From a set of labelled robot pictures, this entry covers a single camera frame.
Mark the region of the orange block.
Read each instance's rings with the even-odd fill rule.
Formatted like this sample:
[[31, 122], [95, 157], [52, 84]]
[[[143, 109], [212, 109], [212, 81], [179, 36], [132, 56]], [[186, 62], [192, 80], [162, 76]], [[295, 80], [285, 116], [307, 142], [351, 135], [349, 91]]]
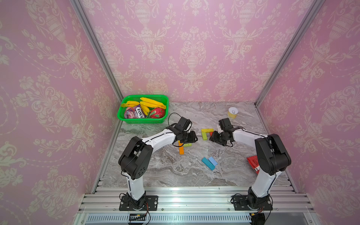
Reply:
[[184, 155], [184, 143], [178, 142], [179, 144], [179, 154]]

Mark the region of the light blue block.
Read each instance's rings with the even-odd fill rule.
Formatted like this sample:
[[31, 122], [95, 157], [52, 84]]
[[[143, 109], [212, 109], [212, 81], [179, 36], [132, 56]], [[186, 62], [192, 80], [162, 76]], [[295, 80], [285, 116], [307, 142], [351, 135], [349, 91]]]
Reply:
[[213, 157], [209, 157], [208, 160], [209, 160], [214, 166], [217, 166], [217, 165], [218, 165], [217, 161], [216, 161]]

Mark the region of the teal block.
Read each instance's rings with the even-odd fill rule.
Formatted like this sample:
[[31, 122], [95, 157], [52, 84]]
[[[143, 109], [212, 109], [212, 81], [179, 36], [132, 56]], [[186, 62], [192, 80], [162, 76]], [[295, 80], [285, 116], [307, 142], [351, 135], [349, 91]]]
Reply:
[[213, 163], [211, 163], [207, 158], [202, 158], [202, 162], [210, 169], [210, 170], [214, 170], [215, 166], [213, 165]]

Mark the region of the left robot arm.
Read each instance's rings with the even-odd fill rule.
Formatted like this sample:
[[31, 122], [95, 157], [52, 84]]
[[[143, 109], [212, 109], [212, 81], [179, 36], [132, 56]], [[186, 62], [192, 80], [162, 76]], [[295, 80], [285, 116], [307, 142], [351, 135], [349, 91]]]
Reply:
[[192, 121], [181, 117], [177, 123], [150, 137], [130, 139], [118, 164], [121, 175], [127, 179], [127, 192], [120, 194], [120, 211], [156, 211], [158, 196], [148, 195], [143, 185], [143, 176], [148, 169], [152, 154], [172, 145], [180, 148], [184, 144], [195, 143], [198, 138], [191, 130]]

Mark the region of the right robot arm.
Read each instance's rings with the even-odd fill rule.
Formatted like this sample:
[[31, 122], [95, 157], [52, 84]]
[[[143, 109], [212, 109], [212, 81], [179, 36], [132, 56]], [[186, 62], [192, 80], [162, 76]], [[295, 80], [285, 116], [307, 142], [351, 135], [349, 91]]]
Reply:
[[256, 149], [259, 173], [247, 196], [234, 195], [232, 204], [236, 210], [271, 211], [273, 201], [270, 190], [283, 171], [291, 165], [281, 138], [277, 134], [262, 135], [250, 132], [241, 126], [234, 126], [228, 118], [218, 122], [219, 132], [210, 137], [212, 142], [228, 147], [228, 143], [242, 143]]

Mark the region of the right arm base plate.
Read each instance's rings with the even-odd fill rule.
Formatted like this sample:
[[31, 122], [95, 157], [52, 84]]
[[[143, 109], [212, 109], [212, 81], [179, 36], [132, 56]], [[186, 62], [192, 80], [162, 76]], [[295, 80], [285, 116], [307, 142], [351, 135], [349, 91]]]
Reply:
[[234, 195], [231, 197], [230, 203], [236, 211], [271, 211], [273, 210], [270, 196], [257, 198], [253, 195], [243, 196]]

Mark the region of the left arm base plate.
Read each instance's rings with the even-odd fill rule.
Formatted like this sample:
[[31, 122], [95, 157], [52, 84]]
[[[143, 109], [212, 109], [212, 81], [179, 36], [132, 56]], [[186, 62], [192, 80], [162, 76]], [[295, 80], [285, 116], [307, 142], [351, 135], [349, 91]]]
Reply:
[[119, 211], [157, 211], [158, 208], [158, 196], [143, 196], [134, 200], [128, 194], [121, 194], [119, 199]]

